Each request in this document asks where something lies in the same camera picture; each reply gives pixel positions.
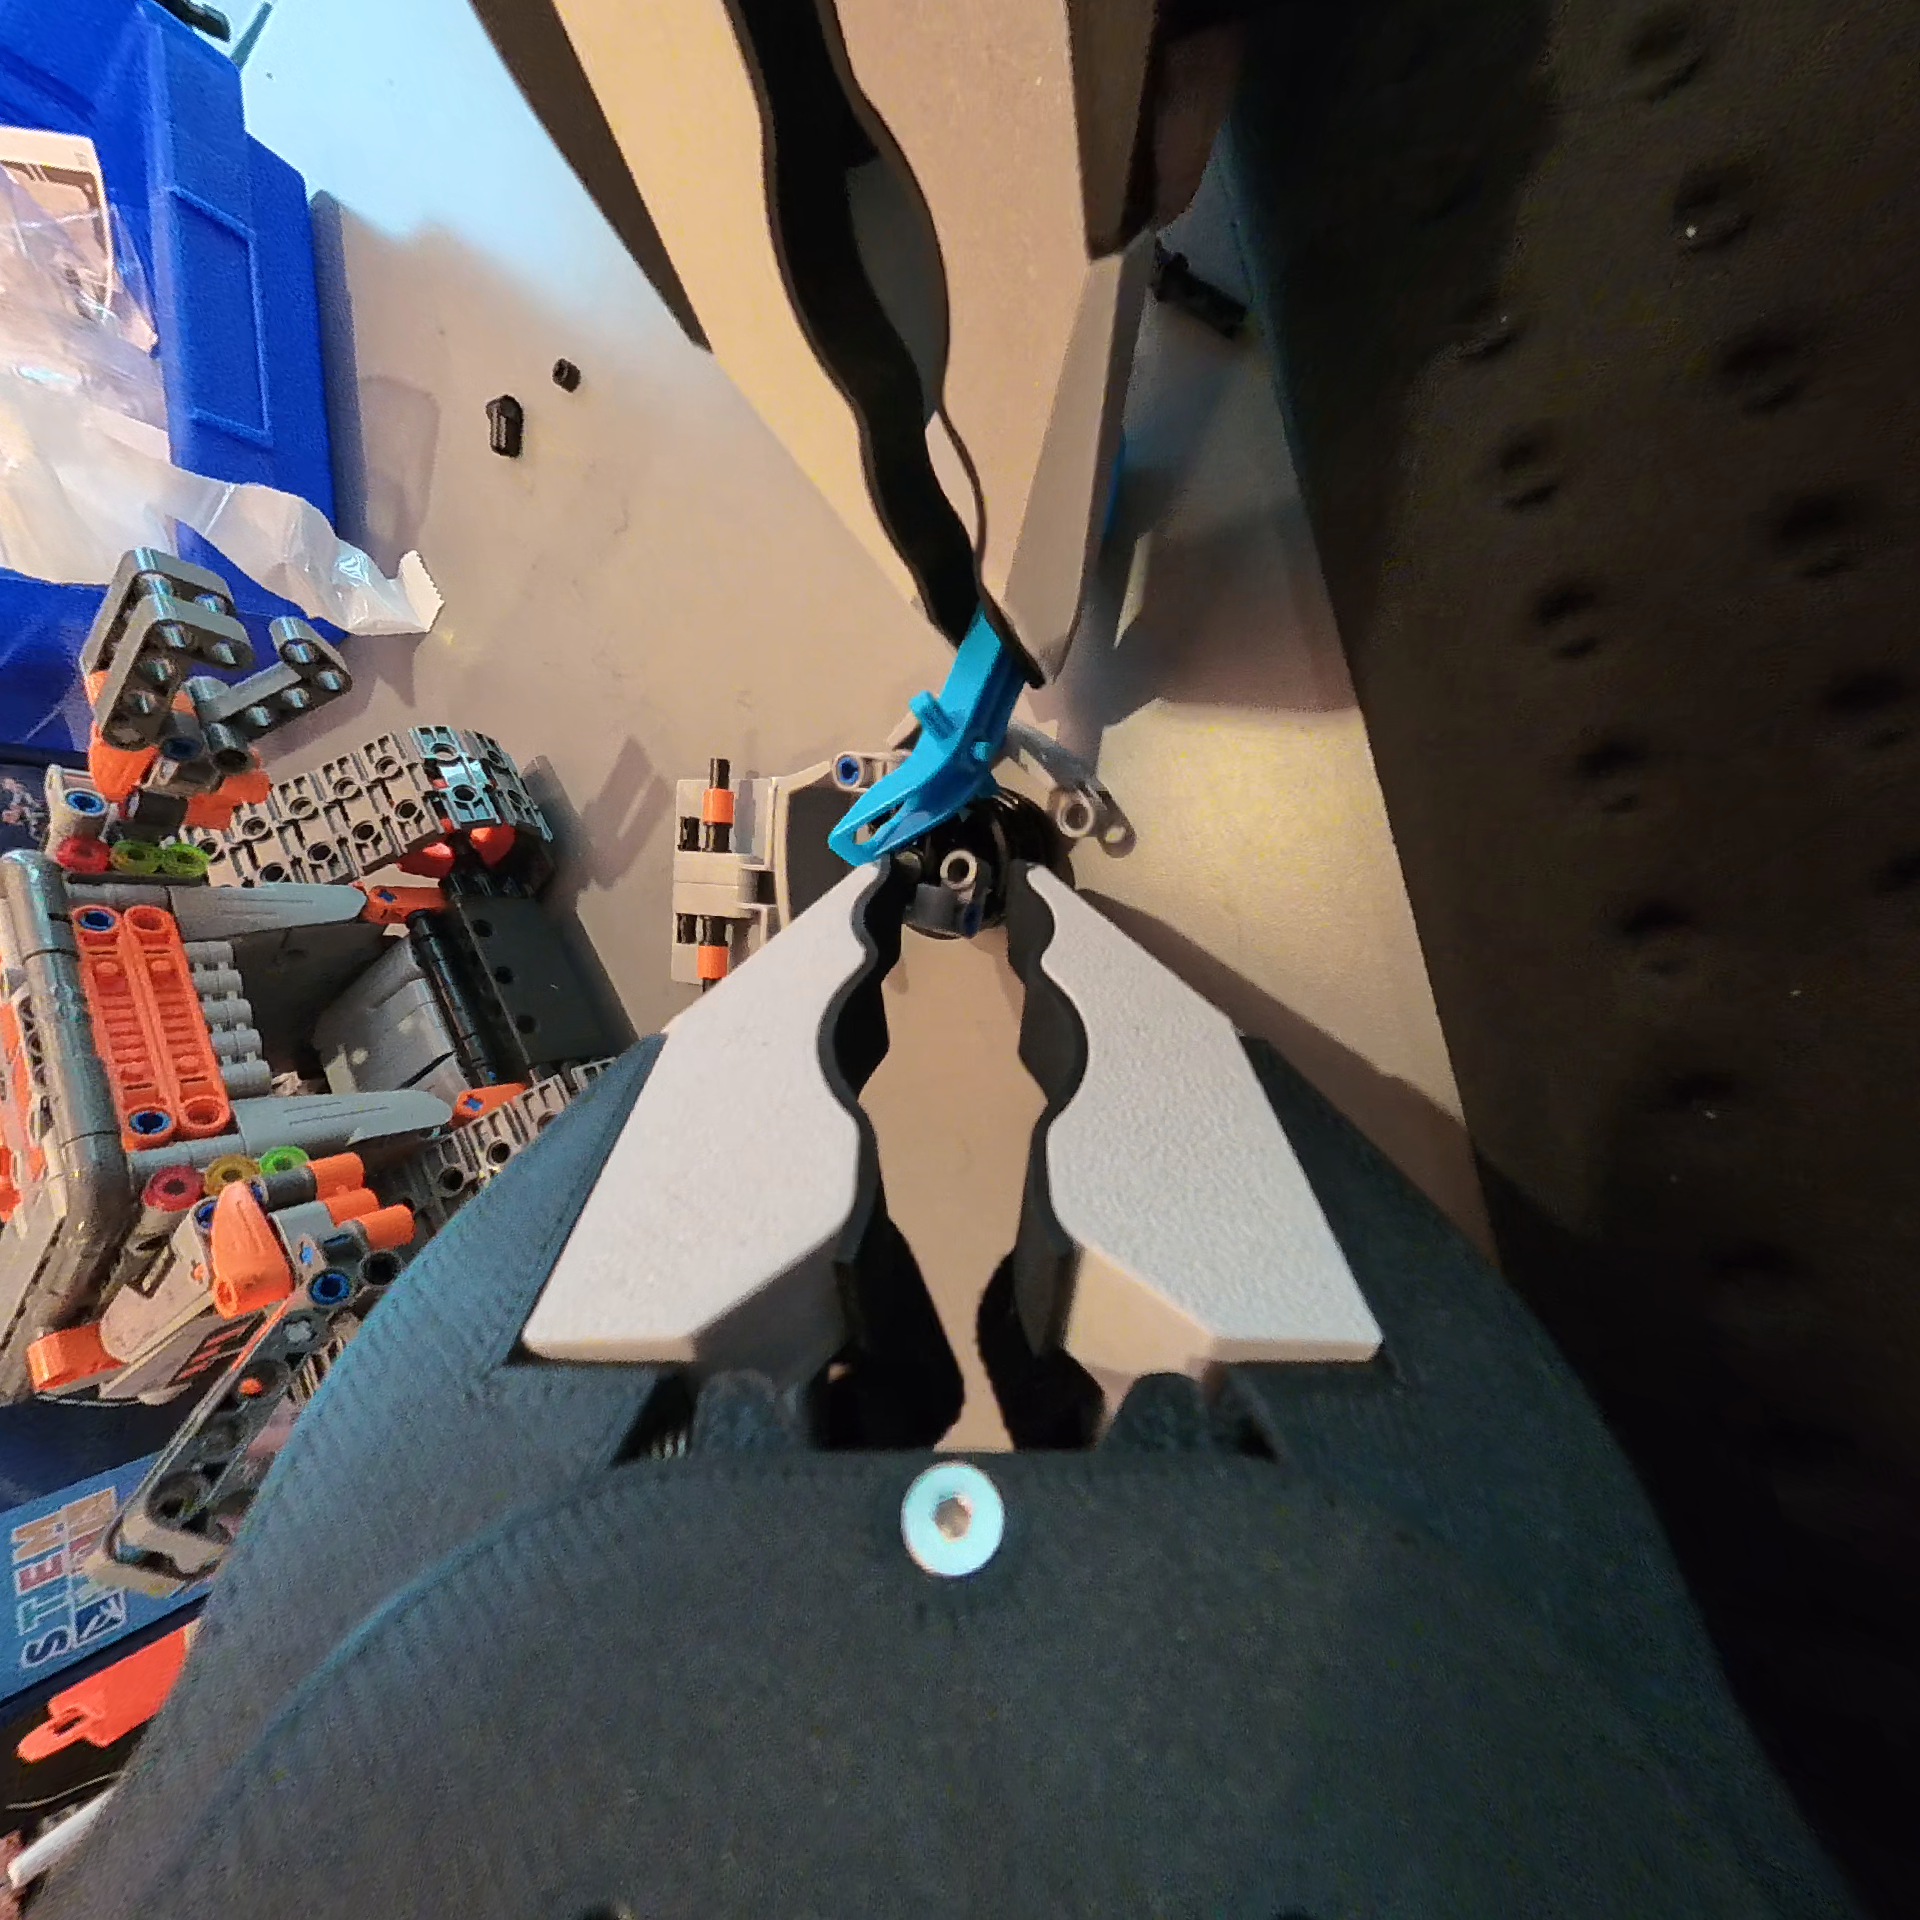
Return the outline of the grey toy part orange bushes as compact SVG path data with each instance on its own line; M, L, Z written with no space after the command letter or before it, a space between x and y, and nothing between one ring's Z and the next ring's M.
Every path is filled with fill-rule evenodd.
M707 993L780 933L777 783L708 756L678 783L671 974Z

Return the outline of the large clear plastic bag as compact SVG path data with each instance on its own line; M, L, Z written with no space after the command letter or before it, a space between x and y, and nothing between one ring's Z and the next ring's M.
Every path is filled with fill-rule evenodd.
M417 550L384 573L314 503L174 461L160 347L95 143L6 127L6 569L104 585L138 544L202 536L250 582L347 636L431 633L444 601Z

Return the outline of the grey black toy assembly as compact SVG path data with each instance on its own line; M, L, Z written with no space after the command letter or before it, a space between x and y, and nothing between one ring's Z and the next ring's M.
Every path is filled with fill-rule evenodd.
M827 832L920 742L902 719L880 750L840 752L794 774L756 774L740 787L740 843L760 873L764 935L780 933L844 875ZM1004 921L1014 865L1071 873L1076 848L1132 853L1137 829L1084 756L1051 733L1014 721L980 797L895 855L911 877L904 924L935 939L971 939Z

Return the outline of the cyan plastic toy piece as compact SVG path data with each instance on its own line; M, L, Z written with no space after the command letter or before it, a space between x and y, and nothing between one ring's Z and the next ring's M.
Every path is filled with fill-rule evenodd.
M992 767L1032 683L1028 661L1004 638L996 608L980 604L937 691L911 703L920 739L905 758L856 799L827 835L850 865L899 855L992 787Z

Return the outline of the black toy connector piece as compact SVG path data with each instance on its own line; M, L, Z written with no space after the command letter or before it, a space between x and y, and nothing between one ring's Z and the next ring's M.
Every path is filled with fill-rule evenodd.
M1203 277L1184 252L1154 245L1150 294L1209 329L1222 341L1236 341L1247 325L1247 302Z

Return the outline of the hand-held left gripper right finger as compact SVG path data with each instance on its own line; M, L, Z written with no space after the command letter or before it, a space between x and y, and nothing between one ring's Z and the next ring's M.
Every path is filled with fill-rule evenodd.
M1247 1037L1063 877L1009 956L1042 1092L1009 1255L1009 1415L1111 1420L1150 1379L1361 1364L1384 1332Z

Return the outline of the grey orange tracked toy robot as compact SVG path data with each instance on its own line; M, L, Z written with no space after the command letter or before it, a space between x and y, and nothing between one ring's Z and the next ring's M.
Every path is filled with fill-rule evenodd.
M619 1052L544 905L554 832L488 733L270 779L352 685L297 616L131 549L80 648L83 765L6 853L6 1400L184 1408L102 1520L26 1545L172 1600L226 1557L278 1411Z

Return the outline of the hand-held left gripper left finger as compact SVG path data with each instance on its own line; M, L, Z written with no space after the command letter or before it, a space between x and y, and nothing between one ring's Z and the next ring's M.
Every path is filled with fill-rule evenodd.
M841 877L663 1033L521 1329L531 1356L825 1368L883 1221L862 1091L891 1033L883 981L907 877Z

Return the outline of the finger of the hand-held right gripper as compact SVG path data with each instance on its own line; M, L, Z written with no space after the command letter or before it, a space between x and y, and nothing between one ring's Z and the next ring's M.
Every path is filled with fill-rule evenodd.
M1153 232L1193 198L1254 4L840 6L945 269L935 422L964 475L976 580L1032 683L1082 616Z
M948 644L988 513L946 413L951 302L921 182L856 75L840 4L476 1L520 96L648 281Z

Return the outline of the orange toy beam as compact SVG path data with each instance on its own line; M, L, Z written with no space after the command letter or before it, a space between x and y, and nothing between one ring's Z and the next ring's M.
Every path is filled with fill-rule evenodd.
M196 1631L190 1621L52 1693L14 1741L16 1759L41 1765L76 1744L108 1749L144 1728L172 1693Z

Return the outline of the blue plastic bin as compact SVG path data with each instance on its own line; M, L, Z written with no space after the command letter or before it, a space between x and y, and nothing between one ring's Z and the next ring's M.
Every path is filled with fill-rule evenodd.
M6 4L3 121L95 143L150 281L174 461L295 493L332 520L307 189L250 132L230 54L162 4ZM297 613L202 536L169 550L226 576L255 633ZM80 646L105 585L6 569L6 744L84 736Z

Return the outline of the robot kit box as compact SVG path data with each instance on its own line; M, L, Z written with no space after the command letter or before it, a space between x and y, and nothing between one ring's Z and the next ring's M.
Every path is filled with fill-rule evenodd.
M88 1572L136 1469L178 1415L105 1399L116 1363L89 1325L143 1215L123 1117L95 1047L65 832L102 828L74 752L6 744L3 1705L6 1843L108 1787L138 1739L119 1715L20 1747L88 1683L190 1617Z

